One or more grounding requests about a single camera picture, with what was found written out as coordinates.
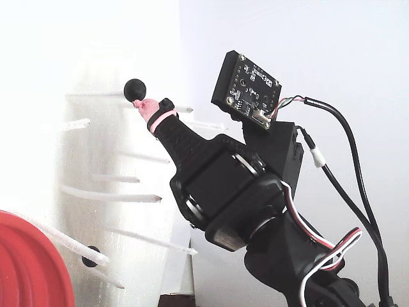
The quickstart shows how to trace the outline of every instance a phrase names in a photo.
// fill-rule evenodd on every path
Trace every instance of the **black hole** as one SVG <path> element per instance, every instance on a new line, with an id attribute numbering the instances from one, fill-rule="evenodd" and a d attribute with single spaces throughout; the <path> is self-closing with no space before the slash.
<path id="1" fill-rule="evenodd" d="M 100 253 L 100 250 L 96 248 L 95 246 L 90 245 L 88 247 Z M 94 261 L 91 261 L 90 259 L 87 259 L 85 257 L 82 257 L 82 262 L 86 267 L 96 267 L 97 266 L 97 264 Z"/>

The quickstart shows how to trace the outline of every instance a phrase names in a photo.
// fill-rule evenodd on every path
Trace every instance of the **white heat shrink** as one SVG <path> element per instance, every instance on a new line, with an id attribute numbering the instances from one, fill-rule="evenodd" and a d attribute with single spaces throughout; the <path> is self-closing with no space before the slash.
<path id="1" fill-rule="evenodd" d="M 322 168 L 326 164 L 326 162 L 325 162 L 324 156 L 322 155 L 318 147 L 315 147 L 314 149 L 311 149 L 310 151 L 311 151 L 311 154 L 313 155 L 315 167 Z"/>

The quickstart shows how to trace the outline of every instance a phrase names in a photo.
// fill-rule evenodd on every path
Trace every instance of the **black ball tip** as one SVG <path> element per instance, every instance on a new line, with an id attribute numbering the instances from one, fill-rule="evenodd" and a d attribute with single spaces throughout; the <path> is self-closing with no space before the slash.
<path id="1" fill-rule="evenodd" d="M 146 95 L 146 86 L 141 80 L 131 79 L 123 88 L 123 94 L 129 102 L 143 100 Z"/>

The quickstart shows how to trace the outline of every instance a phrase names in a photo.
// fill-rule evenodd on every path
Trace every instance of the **red plastic rim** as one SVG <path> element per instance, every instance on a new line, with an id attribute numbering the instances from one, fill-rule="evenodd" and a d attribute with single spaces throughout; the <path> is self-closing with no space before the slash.
<path id="1" fill-rule="evenodd" d="M 70 275 L 53 243 L 5 211 L 0 211 L 0 306 L 75 306 Z"/>

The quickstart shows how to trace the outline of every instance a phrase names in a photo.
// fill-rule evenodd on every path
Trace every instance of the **small chip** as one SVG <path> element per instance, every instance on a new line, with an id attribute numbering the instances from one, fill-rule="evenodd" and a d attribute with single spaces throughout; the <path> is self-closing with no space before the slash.
<path id="1" fill-rule="evenodd" d="M 243 113 L 246 112 L 246 110 L 247 110 L 247 104 L 246 104 L 245 102 L 242 104 L 242 107 L 240 108 L 240 110 L 241 110 L 241 112 L 243 112 Z"/>
<path id="2" fill-rule="evenodd" d="M 249 104 L 252 104 L 252 102 L 253 102 L 253 96 L 250 95 L 250 93 L 243 93 L 242 99 L 244 101 L 248 102 Z"/>

